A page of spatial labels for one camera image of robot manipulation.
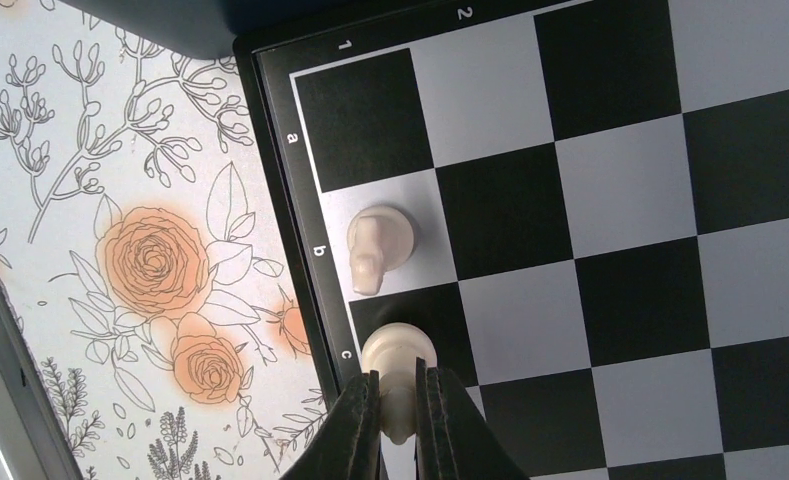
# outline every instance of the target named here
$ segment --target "white pawn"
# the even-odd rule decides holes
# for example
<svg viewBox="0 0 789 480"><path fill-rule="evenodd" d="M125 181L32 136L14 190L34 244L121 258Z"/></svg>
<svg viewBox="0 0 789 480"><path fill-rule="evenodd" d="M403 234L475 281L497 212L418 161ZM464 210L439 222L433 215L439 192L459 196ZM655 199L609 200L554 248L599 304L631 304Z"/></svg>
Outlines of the white pawn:
<svg viewBox="0 0 789 480"><path fill-rule="evenodd" d="M376 295L385 272L406 263L415 247L415 231L399 210L375 206L362 210L347 228L353 291Z"/></svg>
<svg viewBox="0 0 789 480"><path fill-rule="evenodd" d="M438 365L432 340L421 329L389 323L368 337L362 347L362 372L379 372L380 427L394 445L402 445L417 430L415 366Z"/></svg>

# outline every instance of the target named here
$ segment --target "black square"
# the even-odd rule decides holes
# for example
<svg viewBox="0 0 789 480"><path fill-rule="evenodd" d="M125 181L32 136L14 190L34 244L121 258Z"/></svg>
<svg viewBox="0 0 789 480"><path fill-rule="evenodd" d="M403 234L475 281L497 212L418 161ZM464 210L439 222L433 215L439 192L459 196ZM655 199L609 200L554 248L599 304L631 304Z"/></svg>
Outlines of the black square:
<svg viewBox="0 0 789 480"><path fill-rule="evenodd" d="M552 143L436 173L460 280L573 257Z"/></svg>
<svg viewBox="0 0 789 480"><path fill-rule="evenodd" d="M557 140L680 113L667 0L594 0L535 30Z"/></svg>
<svg viewBox="0 0 789 480"><path fill-rule="evenodd" d="M432 340L438 364L447 367L466 387L477 385L468 325L459 285L450 283L410 292L350 302L360 347L379 327L402 322L414 325Z"/></svg>
<svg viewBox="0 0 789 480"><path fill-rule="evenodd" d="M699 233L789 218L789 90L684 122Z"/></svg>
<svg viewBox="0 0 789 480"><path fill-rule="evenodd" d="M480 387L485 418L527 476L606 466L591 370Z"/></svg>
<svg viewBox="0 0 789 480"><path fill-rule="evenodd" d="M680 458L609 469L609 480L727 480L724 456Z"/></svg>
<svg viewBox="0 0 789 480"><path fill-rule="evenodd" d="M709 348L697 238L576 266L592 366Z"/></svg>
<svg viewBox="0 0 789 480"><path fill-rule="evenodd" d="M409 50L296 81L322 191L432 168Z"/></svg>
<svg viewBox="0 0 789 480"><path fill-rule="evenodd" d="M789 337L712 350L724 451L789 445Z"/></svg>

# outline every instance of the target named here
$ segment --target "orange rose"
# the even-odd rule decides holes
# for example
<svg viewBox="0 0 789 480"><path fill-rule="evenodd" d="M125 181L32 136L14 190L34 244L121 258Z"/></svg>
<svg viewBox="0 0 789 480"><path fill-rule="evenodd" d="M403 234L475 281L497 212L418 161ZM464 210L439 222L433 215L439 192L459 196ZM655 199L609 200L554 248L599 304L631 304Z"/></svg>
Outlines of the orange rose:
<svg viewBox="0 0 789 480"><path fill-rule="evenodd" d="M97 259L111 290L147 318L180 319L199 310L211 293L199 232L161 208L129 212L100 239Z"/></svg>
<svg viewBox="0 0 789 480"><path fill-rule="evenodd" d="M311 355L309 337L306 335L306 327L303 325L303 316L300 314L300 309L291 307L285 311L285 315L282 318L280 332L285 335L288 345L295 352Z"/></svg>
<svg viewBox="0 0 789 480"><path fill-rule="evenodd" d="M241 360L232 344L219 338L200 314L182 317L170 350L176 381L193 400L231 403L238 398L244 372Z"/></svg>

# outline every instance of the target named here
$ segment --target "dark blue object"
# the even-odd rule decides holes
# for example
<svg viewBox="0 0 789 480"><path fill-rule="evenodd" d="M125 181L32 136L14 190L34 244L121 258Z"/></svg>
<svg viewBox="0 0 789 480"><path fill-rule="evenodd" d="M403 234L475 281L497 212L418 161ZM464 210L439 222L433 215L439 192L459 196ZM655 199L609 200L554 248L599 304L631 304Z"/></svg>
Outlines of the dark blue object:
<svg viewBox="0 0 789 480"><path fill-rule="evenodd" d="M62 0L193 58L232 54L238 35L350 0Z"/></svg>

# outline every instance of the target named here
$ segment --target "printed number 2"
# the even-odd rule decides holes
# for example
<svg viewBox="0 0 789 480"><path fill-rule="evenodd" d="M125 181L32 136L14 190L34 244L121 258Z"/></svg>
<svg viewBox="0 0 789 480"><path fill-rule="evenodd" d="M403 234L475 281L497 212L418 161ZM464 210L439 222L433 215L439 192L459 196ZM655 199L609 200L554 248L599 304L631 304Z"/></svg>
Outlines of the printed number 2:
<svg viewBox="0 0 789 480"><path fill-rule="evenodd" d="M473 16L473 8L460 8L458 11L459 20L464 20L466 18L471 18Z"/></svg>

